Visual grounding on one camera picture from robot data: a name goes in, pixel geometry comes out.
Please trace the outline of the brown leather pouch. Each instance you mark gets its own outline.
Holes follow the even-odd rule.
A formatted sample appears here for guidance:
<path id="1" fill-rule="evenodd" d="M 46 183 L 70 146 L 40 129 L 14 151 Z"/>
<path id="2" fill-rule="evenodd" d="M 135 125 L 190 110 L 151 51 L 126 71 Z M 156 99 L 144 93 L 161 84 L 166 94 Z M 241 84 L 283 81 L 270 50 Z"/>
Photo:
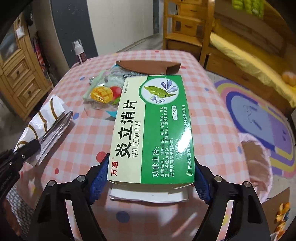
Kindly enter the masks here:
<path id="1" fill-rule="evenodd" d="M 116 64 L 126 70 L 146 75 L 173 75 L 181 67 L 178 62 L 155 60 L 119 60 Z"/>

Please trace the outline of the white wardrobe with portholes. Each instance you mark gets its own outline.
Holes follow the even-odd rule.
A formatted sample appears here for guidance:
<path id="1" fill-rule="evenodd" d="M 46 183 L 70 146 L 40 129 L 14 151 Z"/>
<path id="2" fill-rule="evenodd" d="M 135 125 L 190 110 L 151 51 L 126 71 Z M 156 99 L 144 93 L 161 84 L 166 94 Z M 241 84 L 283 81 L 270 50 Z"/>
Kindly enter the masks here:
<path id="1" fill-rule="evenodd" d="M 159 1 L 50 1 L 67 64 L 81 40 L 87 58 L 112 54 L 159 31 Z"/>

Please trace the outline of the green medicine box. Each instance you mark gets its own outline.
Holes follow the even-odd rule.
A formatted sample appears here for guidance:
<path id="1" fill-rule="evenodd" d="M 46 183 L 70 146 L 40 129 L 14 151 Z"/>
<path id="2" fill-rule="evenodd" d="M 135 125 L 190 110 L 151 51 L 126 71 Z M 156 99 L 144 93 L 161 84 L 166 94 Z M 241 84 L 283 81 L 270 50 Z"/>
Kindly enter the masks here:
<path id="1" fill-rule="evenodd" d="M 127 78 L 115 118 L 107 180 L 187 186 L 194 176 L 193 134 L 182 77 Z"/>

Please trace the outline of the pink trash bag bin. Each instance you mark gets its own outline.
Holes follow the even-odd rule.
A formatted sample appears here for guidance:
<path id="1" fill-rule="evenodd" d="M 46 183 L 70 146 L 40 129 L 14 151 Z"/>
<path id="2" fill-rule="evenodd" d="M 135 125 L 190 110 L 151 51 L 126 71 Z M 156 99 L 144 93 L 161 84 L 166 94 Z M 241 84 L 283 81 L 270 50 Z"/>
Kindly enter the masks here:
<path id="1" fill-rule="evenodd" d="M 261 203 L 267 200 L 273 186 L 271 152 L 250 133 L 239 133 L 239 139 L 246 159 L 250 183 Z"/>

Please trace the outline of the wooden bunk bed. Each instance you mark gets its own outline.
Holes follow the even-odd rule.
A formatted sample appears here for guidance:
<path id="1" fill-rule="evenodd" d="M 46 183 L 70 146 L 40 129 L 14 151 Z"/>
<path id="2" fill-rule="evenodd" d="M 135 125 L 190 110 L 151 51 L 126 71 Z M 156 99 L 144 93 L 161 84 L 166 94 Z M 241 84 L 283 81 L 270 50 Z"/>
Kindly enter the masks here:
<path id="1" fill-rule="evenodd" d="M 230 1 L 215 1 L 212 37 L 226 40 L 248 55 L 261 60 L 278 78 L 284 72 L 295 73 L 295 33 L 281 15 L 268 3 L 264 4 L 264 16 L 260 19 L 245 11 L 233 8 Z M 270 102 L 285 116 L 294 107 L 290 99 L 281 95 L 274 85 L 268 86 L 262 79 L 262 70 L 251 71 L 242 60 L 234 59 L 210 43 L 204 68 L 226 77 L 250 89 Z"/>

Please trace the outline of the pink checkered tablecloth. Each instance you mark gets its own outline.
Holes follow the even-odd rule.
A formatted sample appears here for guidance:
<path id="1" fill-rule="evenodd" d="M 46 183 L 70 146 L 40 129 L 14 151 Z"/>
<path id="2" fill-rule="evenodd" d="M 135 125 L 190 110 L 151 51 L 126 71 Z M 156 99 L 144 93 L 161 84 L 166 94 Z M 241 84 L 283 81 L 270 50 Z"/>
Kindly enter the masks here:
<path id="1" fill-rule="evenodd" d="M 182 51 L 75 64 L 25 128 L 29 240 L 270 240 L 226 105 Z"/>

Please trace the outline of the cardboard box on floor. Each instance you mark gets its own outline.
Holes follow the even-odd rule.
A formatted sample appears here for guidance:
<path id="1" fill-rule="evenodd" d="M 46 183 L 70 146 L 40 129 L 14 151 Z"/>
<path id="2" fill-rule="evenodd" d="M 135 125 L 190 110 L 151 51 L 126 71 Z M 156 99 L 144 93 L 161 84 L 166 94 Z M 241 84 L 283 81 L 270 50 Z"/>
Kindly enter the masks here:
<path id="1" fill-rule="evenodd" d="M 285 233 L 290 213 L 290 188 L 286 188 L 262 204 L 271 240 L 279 240 Z"/>

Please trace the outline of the wooden cabinet with drawers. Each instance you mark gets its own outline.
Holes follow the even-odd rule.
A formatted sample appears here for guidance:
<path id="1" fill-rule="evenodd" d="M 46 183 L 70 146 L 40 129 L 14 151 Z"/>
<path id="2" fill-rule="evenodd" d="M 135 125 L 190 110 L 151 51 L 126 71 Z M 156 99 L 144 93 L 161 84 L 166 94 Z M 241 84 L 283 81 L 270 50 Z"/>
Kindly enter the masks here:
<path id="1" fill-rule="evenodd" d="M 23 14 L 13 22 L 1 42 L 1 94 L 24 121 L 53 85 L 34 53 Z"/>

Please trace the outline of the white brown striped wrapper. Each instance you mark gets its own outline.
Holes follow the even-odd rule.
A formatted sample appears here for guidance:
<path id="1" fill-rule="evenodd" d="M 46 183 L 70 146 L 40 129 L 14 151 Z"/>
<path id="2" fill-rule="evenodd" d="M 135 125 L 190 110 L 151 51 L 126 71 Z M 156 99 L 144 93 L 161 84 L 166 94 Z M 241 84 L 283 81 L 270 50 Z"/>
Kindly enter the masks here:
<path id="1" fill-rule="evenodd" d="M 20 149 L 32 140 L 38 140 L 40 150 L 27 159 L 31 166 L 39 166 L 50 150 L 69 127 L 73 111 L 57 95 L 50 97 L 49 101 L 30 120 L 19 138 L 15 150 Z"/>

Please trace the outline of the wooden stair drawers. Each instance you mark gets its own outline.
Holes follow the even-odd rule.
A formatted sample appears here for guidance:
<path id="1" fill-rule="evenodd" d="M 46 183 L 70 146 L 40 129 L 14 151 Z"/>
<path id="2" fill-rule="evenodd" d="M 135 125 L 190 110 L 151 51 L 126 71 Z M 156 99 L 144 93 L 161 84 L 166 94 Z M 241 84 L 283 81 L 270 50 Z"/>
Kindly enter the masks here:
<path id="1" fill-rule="evenodd" d="M 201 65 L 208 55 L 215 1 L 164 1 L 163 49 L 191 53 Z"/>

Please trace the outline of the mango snack plastic bag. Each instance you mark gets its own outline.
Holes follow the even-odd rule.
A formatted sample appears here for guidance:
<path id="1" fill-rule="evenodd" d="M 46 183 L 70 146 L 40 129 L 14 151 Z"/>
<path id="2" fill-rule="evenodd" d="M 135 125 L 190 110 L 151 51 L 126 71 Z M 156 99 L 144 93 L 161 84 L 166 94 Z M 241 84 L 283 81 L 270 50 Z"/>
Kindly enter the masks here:
<path id="1" fill-rule="evenodd" d="M 115 120 L 125 79 L 142 76 L 115 64 L 90 78 L 90 86 L 83 95 L 86 114 L 91 118 Z"/>

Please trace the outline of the rainbow oval rug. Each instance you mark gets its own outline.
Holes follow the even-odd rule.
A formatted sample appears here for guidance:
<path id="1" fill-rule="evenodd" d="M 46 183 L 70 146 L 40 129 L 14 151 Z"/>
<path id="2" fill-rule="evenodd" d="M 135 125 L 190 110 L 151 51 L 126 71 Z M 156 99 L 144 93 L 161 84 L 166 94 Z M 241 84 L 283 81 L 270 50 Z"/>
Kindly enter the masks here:
<path id="1" fill-rule="evenodd" d="M 238 131 L 252 134 L 270 150 L 274 175 L 293 178 L 295 137 L 288 119 L 269 102 L 231 80 L 214 85 Z"/>

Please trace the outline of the spray bottle white cap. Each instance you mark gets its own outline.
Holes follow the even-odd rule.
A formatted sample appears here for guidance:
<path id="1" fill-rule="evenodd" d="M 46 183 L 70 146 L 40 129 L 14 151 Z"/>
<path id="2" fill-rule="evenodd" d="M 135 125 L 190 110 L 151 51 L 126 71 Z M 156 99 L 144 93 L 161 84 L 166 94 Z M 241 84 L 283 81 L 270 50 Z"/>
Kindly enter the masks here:
<path id="1" fill-rule="evenodd" d="M 81 40 L 78 39 L 78 40 L 73 41 L 72 45 L 73 45 L 75 55 L 78 58 L 79 64 L 86 62 L 87 57 L 86 57 L 84 48 L 82 46 Z"/>

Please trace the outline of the green puffer jacket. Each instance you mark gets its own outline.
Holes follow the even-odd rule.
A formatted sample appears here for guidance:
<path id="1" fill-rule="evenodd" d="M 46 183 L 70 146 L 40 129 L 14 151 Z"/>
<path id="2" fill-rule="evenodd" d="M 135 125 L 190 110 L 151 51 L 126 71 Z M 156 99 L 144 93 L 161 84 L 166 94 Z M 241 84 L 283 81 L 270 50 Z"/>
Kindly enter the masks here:
<path id="1" fill-rule="evenodd" d="M 264 0 L 232 0 L 232 6 L 261 19 L 264 16 Z"/>

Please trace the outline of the white leaflet paper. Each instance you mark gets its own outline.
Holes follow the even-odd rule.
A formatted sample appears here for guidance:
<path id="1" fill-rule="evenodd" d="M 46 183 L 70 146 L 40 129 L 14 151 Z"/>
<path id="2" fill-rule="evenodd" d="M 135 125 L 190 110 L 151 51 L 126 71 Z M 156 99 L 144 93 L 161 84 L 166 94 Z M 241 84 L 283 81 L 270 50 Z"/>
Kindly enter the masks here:
<path id="1" fill-rule="evenodd" d="M 136 191 L 112 188 L 110 198 L 116 200 L 149 202 L 149 203 L 178 203 L 188 201 L 188 192 L 183 189 Z"/>

